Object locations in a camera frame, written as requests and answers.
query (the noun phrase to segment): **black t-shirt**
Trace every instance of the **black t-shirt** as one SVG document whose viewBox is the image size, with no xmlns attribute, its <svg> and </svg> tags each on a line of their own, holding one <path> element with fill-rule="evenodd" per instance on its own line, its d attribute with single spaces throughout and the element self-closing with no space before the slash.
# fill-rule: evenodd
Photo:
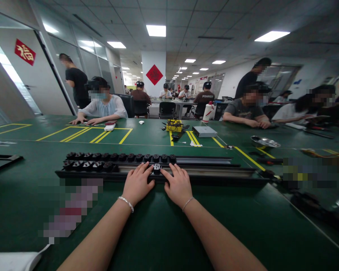
<svg viewBox="0 0 339 271">
<path fill-rule="evenodd" d="M 241 98 L 246 86 L 251 85 L 257 81 L 257 74 L 254 72 L 248 72 L 241 78 L 240 82 L 237 85 L 235 99 Z"/>
<path fill-rule="evenodd" d="M 77 105 L 80 106 L 83 100 L 89 100 L 88 91 L 84 88 L 88 78 L 84 72 L 77 68 L 67 69 L 65 71 L 65 79 L 74 82 L 73 96 Z"/>
</svg>

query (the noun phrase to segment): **red diamond sign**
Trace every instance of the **red diamond sign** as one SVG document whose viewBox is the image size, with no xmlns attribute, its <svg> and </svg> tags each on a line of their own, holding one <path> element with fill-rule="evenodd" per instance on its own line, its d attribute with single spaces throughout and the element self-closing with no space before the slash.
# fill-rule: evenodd
<svg viewBox="0 0 339 271">
<path fill-rule="evenodd" d="M 156 65 L 153 65 L 146 75 L 153 85 L 156 85 L 163 77 L 163 74 L 159 71 Z"/>
</svg>

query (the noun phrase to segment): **chinese character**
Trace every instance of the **chinese character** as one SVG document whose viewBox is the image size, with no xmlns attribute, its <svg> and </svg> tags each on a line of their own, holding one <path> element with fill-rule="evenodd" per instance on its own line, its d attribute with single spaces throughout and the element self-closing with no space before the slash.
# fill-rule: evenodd
<svg viewBox="0 0 339 271">
<path fill-rule="evenodd" d="M 27 59 L 27 60 L 34 61 L 33 54 L 29 51 L 28 48 L 26 48 L 25 45 L 22 45 L 22 46 L 17 45 L 17 47 L 18 47 L 18 50 L 21 52 L 21 53 L 20 53 L 20 56 L 21 56 L 22 58 Z"/>
</svg>

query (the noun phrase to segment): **black rail fixture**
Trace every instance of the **black rail fixture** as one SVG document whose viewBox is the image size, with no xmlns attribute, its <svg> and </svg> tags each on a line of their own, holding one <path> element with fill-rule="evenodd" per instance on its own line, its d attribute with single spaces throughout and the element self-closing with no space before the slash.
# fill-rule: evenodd
<svg viewBox="0 0 339 271">
<path fill-rule="evenodd" d="M 264 186 L 269 179 L 255 178 L 254 168 L 242 168 L 228 157 L 175 156 L 174 154 L 109 154 L 71 152 L 63 161 L 63 168 L 55 173 L 60 178 L 102 178 L 109 182 L 125 182 L 127 174 L 142 162 L 149 162 L 153 171 L 148 180 L 164 183 L 163 168 L 171 173 L 169 163 L 177 164 L 190 176 L 192 185 L 209 186 Z"/>
</svg>

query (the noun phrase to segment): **white bottle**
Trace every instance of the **white bottle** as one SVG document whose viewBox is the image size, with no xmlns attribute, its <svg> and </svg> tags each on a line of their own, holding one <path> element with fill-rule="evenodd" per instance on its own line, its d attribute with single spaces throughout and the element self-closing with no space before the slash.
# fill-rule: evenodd
<svg viewBox="0 0 339 271">
<path fill-rule="evenodd" d="M 210 120 L 211 112 L 214 109 L 215 109 L 215 107 L 213 105 L 213 102 L 209 101 L 209 103 L 206 104 L 206 109 L 205 109 L 205 113 L 203 114 L 202 122 L 208 123 L 208 121 Z"/>
</svg>

